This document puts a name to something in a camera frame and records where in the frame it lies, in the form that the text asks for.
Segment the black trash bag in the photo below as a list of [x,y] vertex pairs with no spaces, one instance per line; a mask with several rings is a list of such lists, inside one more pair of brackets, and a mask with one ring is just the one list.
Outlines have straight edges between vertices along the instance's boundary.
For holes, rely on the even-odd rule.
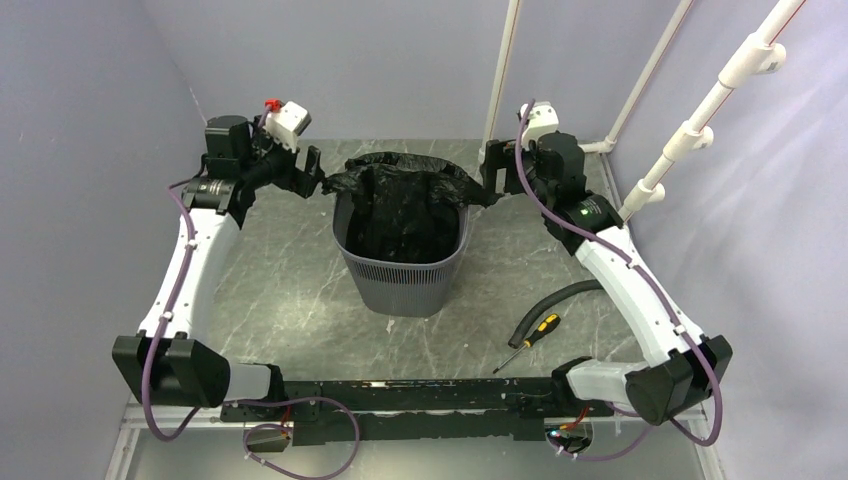
[[501,198],[451,161],[391,151],[347,160],[342,172],[326,177],[322,193],[352,202],[347,250],[409,264],[449,257],[460,236],[460,211]]

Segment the grey mesh trash bin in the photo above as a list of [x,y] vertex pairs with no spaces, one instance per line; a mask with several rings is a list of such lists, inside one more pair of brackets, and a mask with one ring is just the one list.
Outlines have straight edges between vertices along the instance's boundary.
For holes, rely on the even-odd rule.
[[333,195],[333,237],[366,307],[401,317],[428,317],[440,311],[467,244],[468,207],[460,211],[460,236],[449,257],[435,263],[394,263],[364,258],[346,249],[345,234],[353,205],[348,197]]

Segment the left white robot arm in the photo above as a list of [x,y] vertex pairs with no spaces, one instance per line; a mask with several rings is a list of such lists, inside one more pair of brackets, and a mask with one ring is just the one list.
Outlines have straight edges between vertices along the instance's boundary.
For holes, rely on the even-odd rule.
[[311,123],[285,107],[248,119],[226,115],[205,128],[203,171],[181,186],[177,243],[148,314],[131,336],[120,336],[112,358],[136,399],[146,407],[215,408],[247,399],[264,420],[287,406],[280,369],[226,359],[206,345],[214,293],[230,249],[242,232],[257,190],[274,185],[302,198],[323,179],[321,152],[311,146],[296,165],[298,140]]

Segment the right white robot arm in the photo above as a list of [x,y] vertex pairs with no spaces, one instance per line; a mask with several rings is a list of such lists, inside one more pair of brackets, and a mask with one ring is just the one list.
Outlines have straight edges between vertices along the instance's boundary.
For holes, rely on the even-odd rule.
[[630,327],[642,359],[602,362],[582,357],[554,372],[557,411],[574,415],[589,401],[630,407],[650,425],[712,399],[721,426],[720,381],[732,358],[721,335],[710,337],[670,299],[645,265],[614,206],[592,192],[584,174],[585,153],[570,134],[554,132],[530,141],[490,140],[480,173],[487,190],[505,173],[508,194],[526,194],[541,209],[547,231],[585,267]]

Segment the yellow black screwdriver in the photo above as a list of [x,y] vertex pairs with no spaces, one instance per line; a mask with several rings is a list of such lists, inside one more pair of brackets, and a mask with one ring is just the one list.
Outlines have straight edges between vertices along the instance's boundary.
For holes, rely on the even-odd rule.
[[520,353],[524,350],[533,347],[539,340],[549,335],[553,330],[555,330],[561,323],[562,318],[558,314],[551,314],[547,318],[545,318],[533,331],[532,333],[525,338],[520,346],[516,349],[516,351],[510,355],[507,359],[505,359],[501,364],[495,367],[492,370],[492,374],[497,374],[504,367],[506,367],[512,360],[514,360]]

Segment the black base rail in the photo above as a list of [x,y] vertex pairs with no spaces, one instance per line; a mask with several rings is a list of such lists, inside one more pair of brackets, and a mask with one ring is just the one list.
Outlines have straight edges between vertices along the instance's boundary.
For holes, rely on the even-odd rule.
[[287,420],[297,446],[329,442],[509,437],[536,441],[559,422],[611,416],[549,377],[286,381],[259,406],[223,406],[225,423]]

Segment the white PVC pipe frame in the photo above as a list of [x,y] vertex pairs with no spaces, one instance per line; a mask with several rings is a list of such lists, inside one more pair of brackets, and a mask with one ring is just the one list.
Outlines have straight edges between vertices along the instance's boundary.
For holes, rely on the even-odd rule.
[[613,158],[628,191],[751,34],[781,41],[806,1],[523,1],[504,29],[504,70],[488,133],[548,100],[560,124]]

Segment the aluminium extrusion rail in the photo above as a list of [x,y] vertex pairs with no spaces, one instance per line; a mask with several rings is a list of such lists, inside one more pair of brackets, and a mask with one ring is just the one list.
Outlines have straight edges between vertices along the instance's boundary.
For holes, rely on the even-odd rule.
[[[153,406],[152,418],[157,428],[165,434],[173,434],[191,413],[190,407]],[[185,429],[212,428],[219,426],[221,409],[200,409],[186,423]],[[131,401],[126,405],[121,420],[122,429],[148,430],[145,410],[140,403]]]

